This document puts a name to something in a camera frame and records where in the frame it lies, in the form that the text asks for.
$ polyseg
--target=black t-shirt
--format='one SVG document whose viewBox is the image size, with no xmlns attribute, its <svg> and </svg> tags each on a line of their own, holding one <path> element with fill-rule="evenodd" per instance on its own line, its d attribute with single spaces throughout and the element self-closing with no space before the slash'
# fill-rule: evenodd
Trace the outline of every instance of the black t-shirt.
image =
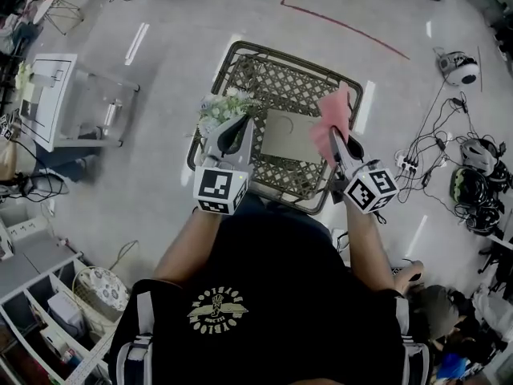
<svg viewBox="0 0 513 385">
<path fill-rule="evenodd" d="M 394 294 L 370 291 L 325 234 L 297 221 L 231 217 L 186 286 L 137 282 L 111 347 L 114 383 L 118 350 L 139 333 L 136 296 L 146 291 L 154 383 L 401 383 Z"/>
</svg>

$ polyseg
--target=lattice basket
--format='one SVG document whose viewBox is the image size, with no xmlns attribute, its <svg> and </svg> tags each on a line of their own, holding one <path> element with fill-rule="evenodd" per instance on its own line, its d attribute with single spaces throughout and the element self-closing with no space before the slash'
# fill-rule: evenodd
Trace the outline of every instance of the lattice basket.
<svg viewBox="0 0 513 385">
<path fill-rule="evenodd" d="M 261 153 L 265 121 L 269 109 L 321 115 L 317 101 L 336 91 L 340 82 L 349 86 L 352 128 L 362 101 L 362 86 L 324 67 L 273 49 L 247 42 L 233 43 L 212 86 L 212 94 L 225 95 L 230 87 L 253 93 L 261 104 L 250 108 L 255 122 L 251 163 L 251 191 L 271 201 L 311 215 L 322 210 L 329 195 L 333 171 L 325 160 L 320 164 L 290 160 Z M 196 131 L 188 153 L 194 170 L 200 161 L 204 139 Z"/>
</svg>

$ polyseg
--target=white shelving unit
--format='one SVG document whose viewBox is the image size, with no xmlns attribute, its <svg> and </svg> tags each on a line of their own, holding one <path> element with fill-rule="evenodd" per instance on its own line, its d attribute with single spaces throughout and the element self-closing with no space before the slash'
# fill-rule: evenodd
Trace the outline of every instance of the white shelving unit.
<svg viewBox="0 0 513 385">
<path fill-rule="evenodd" d="M 90 375 L 98 379 L 108 380 L 108 366 L 103 361 L 103 357 L 109 351 L 112 337 L 118 321 L 112 321 L 97 309 L 86 304 L 82 299 L 76 297 L 71 292 L 72 278 L 86 266 L 79 260 L 82 254 L 78 253 L 70 259 L 49 269 L 44 274 L 38 275 L 23 286 L 18 287 L 15 291 L 9 293 L 0 299 L 0 315 L 9 326 L 14 337 L 18 340 L 26 352 L 51 376 L 51 378 L 61 384 L 80 384 L 83 383 Z M 64 330 L 57 321 L 47 312 L 46 300 L 58 292 L 68 295 L 83 312 L 84 320 L 89 331 L 93 331 L 98 342 L 91 348 L 87 349 L 75 338 L 73 338 L 66 330 Z M 77 357 L 81 359 L 80 364 L 67 377 L 59 376 L 50 364 L 42 358 L 41 355 L 31 346 L 30 342 L 24 336 L 24 332 L 19 328 L 16 318 L 19 312 L 13 312 L 13 309 L 19 304 L 26 304 L 32 315 L 36 314 L 48 327 L 50 327 L 58 336 L 60 336 L 72 349 Z M 10 364 L 0 355 L 0 369 L 6 372 L 6 375 L 15 385 L 23 385 L 21 380 Z"/>
</svg>

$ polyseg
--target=gray concrete floor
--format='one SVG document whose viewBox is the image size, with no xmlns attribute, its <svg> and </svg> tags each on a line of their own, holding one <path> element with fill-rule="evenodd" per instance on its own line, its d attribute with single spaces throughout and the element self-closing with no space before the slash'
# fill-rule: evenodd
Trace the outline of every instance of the gray concrete floor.
<svg viewBox="0 0 513 385">
<path fill-rule="evenodd" d="M 373 156 L 391 168 L 395 152 L 415 137 L 442 84 L 433 48 L 477 55 L 479 46 L 483 92 L 479 81 L 464 89 L 472 122 L 481 135 L 513 144 L 511 78 L 481 14 L 467 0 L 287 0 L 358 28 L 409 59 L 353 30 L 281 6 L 281 0 L 70 1 L 83 8 L 85 21 L 65 37 L 46 24 L 30 54 L 79 53 L 84 62 L 142 88 L 124 145 L 104 150 L 94 184 L 72 184 L 70 195 L 56 198 L 53 223 L 56 233 L 101 266 L 114 262 L 124 243 L 139 240 L 115 268 L 127 284 L 151 274 L 193 208 L 185 156 L 200 99 L 209 92 L 233 35 L 328 67 L 364 87 L 374 82 L 363 138 Z M 148 33 L 132 65 L 125 66 L 141 22 L 150 24 Z M 434 112 L 458 91 L 445 87 Z M 455 115 L 444 128 L 465 135 L 468 122 Z M 456 144 L 449 153 L 458 160 Z M 435 157 L 426 155 L 426 164 Z M 512 151 L 505 162 L 513 168 Z M 428 187 L 447 204 L 453 167 L 439 168 Z M 407 204 L 395 201 L 383 215 L 388 224 L 380 231 L 391 258 L 424 261 L 428 282 L 467 293 L 479 284 L 476 270 L 484 258 L 477 252 L 486 242 L 458 225 L 437 201 L 413 192 Z M 328 205 L 319 217 L 330 227 L 345 227 L 343 205 Z"/>
</svg>

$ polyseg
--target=white table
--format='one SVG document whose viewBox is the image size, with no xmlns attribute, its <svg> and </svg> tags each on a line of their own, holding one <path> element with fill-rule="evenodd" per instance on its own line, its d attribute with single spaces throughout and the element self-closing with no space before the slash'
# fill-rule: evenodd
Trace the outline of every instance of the white table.
<svg viewBox="0 0 513 385">
<path fill-rule="evenodd" d="M 56 147 L 120 147 L 122 142 L 118 140 L 86 140 L 78 138 L 77 132 L 71 136 L 61 133 L 65 115 L 73 111 L 72 108 L 84 106 L 81 104 L 82 91 L 91 76 L 108 79 L 135 92 L 140 89 L 139 84 L 92 70 L 80 63 L 77 57 L 74 54 L 36 55 L 32 63 L 33 72 L 51 77 L 54 82 L 53 87 L 42 89 L 35 113 L 30 118 L 22 116 L 22 129 L 48 152 Z"/>
</svg>

